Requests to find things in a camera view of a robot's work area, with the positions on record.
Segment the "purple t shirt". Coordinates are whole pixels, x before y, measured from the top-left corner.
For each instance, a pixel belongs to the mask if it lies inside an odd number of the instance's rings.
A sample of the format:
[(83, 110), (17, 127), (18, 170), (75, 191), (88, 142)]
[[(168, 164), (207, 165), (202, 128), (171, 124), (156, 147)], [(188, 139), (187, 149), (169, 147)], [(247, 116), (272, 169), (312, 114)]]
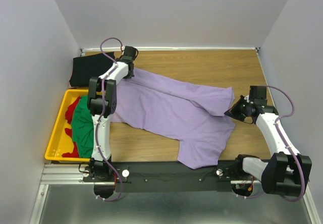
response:
[(233, 88), (177, 81), (142, 69), (117, 85), (113, 122), (179, 141), (177, 160), (191, 169), (217, 165), (235, 124), (225, 115)]

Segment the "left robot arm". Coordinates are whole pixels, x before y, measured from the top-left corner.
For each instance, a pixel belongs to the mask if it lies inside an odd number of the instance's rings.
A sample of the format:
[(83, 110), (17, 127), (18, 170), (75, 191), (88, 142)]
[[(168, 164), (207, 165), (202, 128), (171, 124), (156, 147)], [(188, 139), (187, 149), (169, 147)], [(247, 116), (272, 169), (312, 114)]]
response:
[(87, 107), (94, 130), (93, 152), (89, 169), (93, 176), (107, 181), (116, 170), (111, 164), (110, 124), (117, 108), (117, 85), (122, 79), (134, 77), (137, 52), (124, 52), (107, 72), (89, 81)]

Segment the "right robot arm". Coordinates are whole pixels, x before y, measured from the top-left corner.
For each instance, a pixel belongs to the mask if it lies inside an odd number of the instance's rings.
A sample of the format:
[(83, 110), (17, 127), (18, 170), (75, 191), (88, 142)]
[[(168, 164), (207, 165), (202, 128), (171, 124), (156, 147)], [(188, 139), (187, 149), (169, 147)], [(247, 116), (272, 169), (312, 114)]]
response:
[(276, 108), (269, 106), (266, 99), (249, 100), (241, 96), (225, 115), (241, 122), (251, 117), (271, 154), (267, 162), (252, 155), (238, 155), (231, 167), (233, 176), (242, 180), (252, 175), (261, 182), (263, 192), (280, 195), (291, 202), (300, 200), (306, 191), (312, 161), (292, 144)]

